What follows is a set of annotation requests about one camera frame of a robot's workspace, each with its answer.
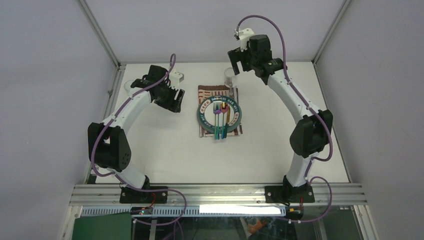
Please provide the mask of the clear wine glass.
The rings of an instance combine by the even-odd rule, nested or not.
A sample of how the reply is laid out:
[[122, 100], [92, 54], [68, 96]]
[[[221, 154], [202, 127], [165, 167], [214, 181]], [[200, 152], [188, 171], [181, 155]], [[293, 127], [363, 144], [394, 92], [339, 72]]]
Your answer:
[[234, 98], [235, 87], [237, 83], [237, 76], [232, 67], [225, 69], [224, 71], [224, 85], [229, 88], [229, 96]]

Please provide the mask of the white green-rimmed small plate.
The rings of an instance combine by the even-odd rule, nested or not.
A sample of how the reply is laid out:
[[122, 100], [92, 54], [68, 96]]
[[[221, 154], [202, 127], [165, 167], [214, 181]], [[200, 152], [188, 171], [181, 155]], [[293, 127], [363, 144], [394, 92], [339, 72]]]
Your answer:
[[[229, 111], [216, 114], [215, 106], [225, 103]], [[242, 121], [242, 109], [238, 102], [228, 96], [216, 95], [204, 99], [198, 106], [196, 118], [200, 126], [209, 133], [214, 133], [215, 127], [228, 125], [227, 130], [235, 130]]]

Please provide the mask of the iridescent fork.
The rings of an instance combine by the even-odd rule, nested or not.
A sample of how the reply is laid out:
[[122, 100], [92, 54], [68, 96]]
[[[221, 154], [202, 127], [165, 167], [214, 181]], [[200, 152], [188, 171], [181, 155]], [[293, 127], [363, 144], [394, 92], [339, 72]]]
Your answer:
[[220, 102], [214, 102], [213, 103], [213, 113], [214, 113], [214, 139], [219, 140], [220, 139], [220, 126], [219, 126], [219, 116], [221, 114], [221, 103]]

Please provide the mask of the iridescent spoon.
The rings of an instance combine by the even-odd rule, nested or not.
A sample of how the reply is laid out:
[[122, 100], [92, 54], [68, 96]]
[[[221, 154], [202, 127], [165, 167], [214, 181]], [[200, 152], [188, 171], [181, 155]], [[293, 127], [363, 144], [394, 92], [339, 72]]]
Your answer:
[[224, 139], [226, 137], [228, 110], [229, 110], [228, 104], [226, 102], [223, 102], [221, 104], [221, 113], [222, 113], [221, 139]]

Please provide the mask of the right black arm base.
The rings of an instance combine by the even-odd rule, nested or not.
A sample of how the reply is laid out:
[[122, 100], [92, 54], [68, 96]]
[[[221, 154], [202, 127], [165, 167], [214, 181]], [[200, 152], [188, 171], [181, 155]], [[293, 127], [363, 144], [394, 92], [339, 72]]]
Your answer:
[[314, 203], [313, 188], [307, 184], [300, 187], [267, 185], [264, 187], [265, 202], [268, 204]]

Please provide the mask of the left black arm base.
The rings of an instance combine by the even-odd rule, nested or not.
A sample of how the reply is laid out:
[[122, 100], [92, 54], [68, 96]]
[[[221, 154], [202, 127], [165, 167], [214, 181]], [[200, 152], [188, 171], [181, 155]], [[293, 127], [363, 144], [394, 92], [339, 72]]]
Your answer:
[[141, 192], [129, 187], [121, 188], [120, 204], [166, 204], [168, 201], [167, 186], [150, 186], [153, 192]]

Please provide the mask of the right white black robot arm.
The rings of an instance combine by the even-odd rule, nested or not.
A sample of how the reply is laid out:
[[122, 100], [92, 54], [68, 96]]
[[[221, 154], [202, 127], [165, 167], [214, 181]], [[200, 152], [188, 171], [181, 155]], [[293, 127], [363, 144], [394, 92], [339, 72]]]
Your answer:
[[282, 189], [283, 198], [294, 203], [302, 196], [300, 187], [307, 184], [314, 161], [327, 162], [333, 155], [333, 114], [330, 110], [320, 110], [303, 95], [289, 76], [286, 57], [273, 57], [266, 34], [241, 31], [234, 37], [239, 47], [228, 52], [234, 73], [240, 73], [238, 63], [244, 72], [253, 70], [282, 100], [296, 124], [289, 137], [293, 159], [283, 179], [286, 186]]

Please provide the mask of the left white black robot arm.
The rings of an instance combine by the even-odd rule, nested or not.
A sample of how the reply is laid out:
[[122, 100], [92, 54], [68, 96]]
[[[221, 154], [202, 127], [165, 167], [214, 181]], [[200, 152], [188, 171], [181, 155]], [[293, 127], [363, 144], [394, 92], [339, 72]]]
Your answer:
[[87, 129], [91, 168], [108, 170], [131, 190], [131, 197], [145, 203], [151, 196], [149, 178], [132, 166], [127, 134], [137, 117], [151, 103], [180, 113], [185, 91], [179, 87], [184, 74], [173, 67], [151, 65], [147, 74], [130, 82], [127, 99], [102, 122]]

